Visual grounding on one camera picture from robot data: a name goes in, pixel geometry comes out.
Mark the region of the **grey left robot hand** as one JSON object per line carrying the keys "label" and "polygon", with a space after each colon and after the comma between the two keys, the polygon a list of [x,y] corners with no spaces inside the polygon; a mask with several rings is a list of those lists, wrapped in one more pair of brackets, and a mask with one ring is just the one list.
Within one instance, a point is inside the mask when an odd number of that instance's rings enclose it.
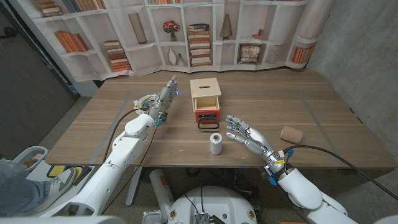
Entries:
{"label": "grey left robot hand", "polygon": [[174,75],[166,84],[165,87],[157,94],[152,106],[149,109],[148,115],[151,116],[156,123],[161,120],[161,117],[170,108],[174,98],[178,95],[178,84],[176,76]]}

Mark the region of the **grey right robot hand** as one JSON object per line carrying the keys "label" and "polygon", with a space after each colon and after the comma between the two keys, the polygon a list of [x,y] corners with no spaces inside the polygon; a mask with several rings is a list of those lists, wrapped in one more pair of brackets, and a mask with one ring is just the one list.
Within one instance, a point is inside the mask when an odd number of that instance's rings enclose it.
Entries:
{"label": "grey right robot hand", "polygon": [[226,121],[229,124],[226,128],[239,134],[226,133],[226,136],[245,145],[252,153],[266,161],[269,167],[282,160],[279,153],[275,152],[269,141],[257,129],[230,114],[226,116]]}

